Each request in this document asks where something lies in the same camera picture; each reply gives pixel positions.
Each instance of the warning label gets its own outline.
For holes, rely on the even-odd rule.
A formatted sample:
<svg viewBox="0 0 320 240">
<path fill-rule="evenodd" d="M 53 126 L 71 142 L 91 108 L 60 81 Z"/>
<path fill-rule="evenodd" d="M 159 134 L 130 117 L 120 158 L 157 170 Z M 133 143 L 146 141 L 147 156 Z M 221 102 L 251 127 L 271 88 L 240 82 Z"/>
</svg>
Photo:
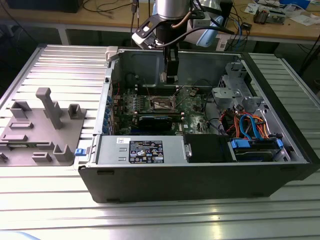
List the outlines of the warning label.
<svg viewBox="0 0 320 240">
<path fill-rule="evenodd" d="M 162 141 L 130 141 L 129 162 L 132 164 L 163 164 Z"/>
</svg>

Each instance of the slotted aluminum surface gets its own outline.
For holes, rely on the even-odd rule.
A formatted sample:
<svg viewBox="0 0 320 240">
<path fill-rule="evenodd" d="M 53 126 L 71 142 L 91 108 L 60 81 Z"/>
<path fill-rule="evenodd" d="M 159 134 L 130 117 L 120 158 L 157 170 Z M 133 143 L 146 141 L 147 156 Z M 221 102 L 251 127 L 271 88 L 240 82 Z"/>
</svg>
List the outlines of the slotted aluminum surface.
<svg viewBox="0 0 320 240">
<path fill-rule="evenodd" d="M 320 158 L 320 102 L 283 59 L 273 54 L 250 53 L 276 96 Z M 258 87 L 251 84 L 258 96 Z"/>
<path fill-rule="evenodd" d="M 72 56 L 72 52 L 96 56 L 105 48 L 48 46 L 44 52 L 49 51 L 56 56 L 62 52 L 68 60 L 43 60 L 40 53 L 26 75 L 34 76 L 30 72 L 37 71 L 39 66 L 47 66 L 48 71 L 57 73 L 69 67 L 77 73 L 80 68 L 86 73 L 91 68 L 104 68 L 103 61 L 87 64 L 89 61 L 82 60 L 78 65 L 75 61 L 79 56 Z M 36 86 L 57 86 L 52 92 L 62 107 L 80 103 L 88 109 L 81 134 L 84 139 L 79 145 L 89 144 L 98 107 L 96 88 L 101 88 L 103 79 L 97 76 L 99 72 L 90 72 L 89 78 L 80 79 L 67 73 L 68 79 L 53 78 L 54 75 L 45 71 L 38 78 L 22 76 L 22 85 L 17 86 L 18 91 L 12 94 L 12 99 L 9 97 L 9 103 L 1 111 L 1 126 L 11 116 L 8 107 L 17 96 L 23 96 L 32 108 L 42 108 L 33 97 Z M 291 182 L 267 198 L 99 204 L 92 200 L 73 167 L 0 168 L 0 228 L 23 231 L 41 240 L 318 240 L 319 225 L 319 172 L 305 181 Z"/>
</svg>

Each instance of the wooden workbench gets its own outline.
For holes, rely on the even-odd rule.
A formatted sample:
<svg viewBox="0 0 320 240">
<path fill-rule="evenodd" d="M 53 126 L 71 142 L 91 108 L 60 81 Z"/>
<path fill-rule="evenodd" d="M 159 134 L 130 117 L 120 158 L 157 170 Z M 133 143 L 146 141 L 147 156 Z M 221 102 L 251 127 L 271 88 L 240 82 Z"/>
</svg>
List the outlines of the wooden workbench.
<svg viewBox="0 0 320 240">
<path fill-rule="evenodd" d="M 108 3 L 109 0 L 96 0 L 98 5 Z M 255 24 L 253 15 L 244 13 L 246 5 L 250 0 L 234 0 L 235 7 L 238 14 L 242 17 L 244 22 L 252 24 L 250 37 L 266 38 L 266 41 L 277 42 L 277 40 L 285 41 L 303 41 L 300 43 L 311 43 L 317 39 L 320 33 L 320 25 L 304 26 L 291 19 L 286 19 L 284 24 Z M 91 0 L 86 4 L 86 7 L 91 10 L 96 10 L 95 0 Z M 121 5 L 129 4 L 130 0 L 119 0 L 115 4 L 105 5 L 102 8 L 107 10 Z M 311 10 L 320 11 L 320 7 L 312 6 Z M 7 6 L 10 14 L 18 20 L 21 24 L 39 27 L 55 27 L 59 30 L 60 37 L 63 44 L 68 44 L 68 37 L 65 29 L 83 29 L 83 30 L 101 30 L 101 31 L 115 31 L 115 32 L 129 32 L 132 13 L 131 6 L 124 6 L 122 8 L 112 11 L 108 16 L 99 14 L 97 12 L 90 12 L 83 8 L 79 9 L 77 13 L 65 13 L 58 11 L 42 11 L 42 10 L 22 10 L 10 9 Z M 140 24 L 143 23 L 148 17 L 148 4 L 140 4 Z M 0 8 L 0 22 L 3 24 L 12 24 L 13 21 L 9 16 Z M 137 26 L 137 18 L 135 18 L 134 26 Z M 227 28 L 237 31 L 234 24 L 229 21 Z"/>
</svg>

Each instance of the metal bracket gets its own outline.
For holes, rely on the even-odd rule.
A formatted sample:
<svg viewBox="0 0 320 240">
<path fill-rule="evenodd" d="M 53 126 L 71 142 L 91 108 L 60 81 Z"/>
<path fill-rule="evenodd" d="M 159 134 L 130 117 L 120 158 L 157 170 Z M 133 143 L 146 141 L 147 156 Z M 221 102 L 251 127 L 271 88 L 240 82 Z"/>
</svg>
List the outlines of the metal bracket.
<svg viewBox="0 0 320 240">
<path fill-rule="evenodd" d="M 152 15 L 149 17 L 143 24 L 138 27 L 135 33 L 142 39 L 147 38 L 156 27 L 162 23 L 167 21 L 166 19 L 161 18 L 158 14 Z"/>
</svg>

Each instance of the aluminum extrusion table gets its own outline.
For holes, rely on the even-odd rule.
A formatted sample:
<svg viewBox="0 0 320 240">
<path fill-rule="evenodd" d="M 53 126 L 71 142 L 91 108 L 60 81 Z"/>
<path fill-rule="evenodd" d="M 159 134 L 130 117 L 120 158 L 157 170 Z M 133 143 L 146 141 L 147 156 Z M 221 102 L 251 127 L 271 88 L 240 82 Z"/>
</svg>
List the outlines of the aluminum extrusion table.
<svg viewBox="0 0 320 240">
<path fill-rule="evenodd" d="M 61 107 L 87 109 L 79 147 L 90 144 L 105 72 L 106 47 L 37 48 L 0 102 L 0 127 L 13 100 L 43 108 L 39 86 Z M 320 173 L 291 182 L 268 198 L 99 204 L 70 167 L 0 167 L 0 229 L 41 240 L 320 238 Z"/>
</svg>

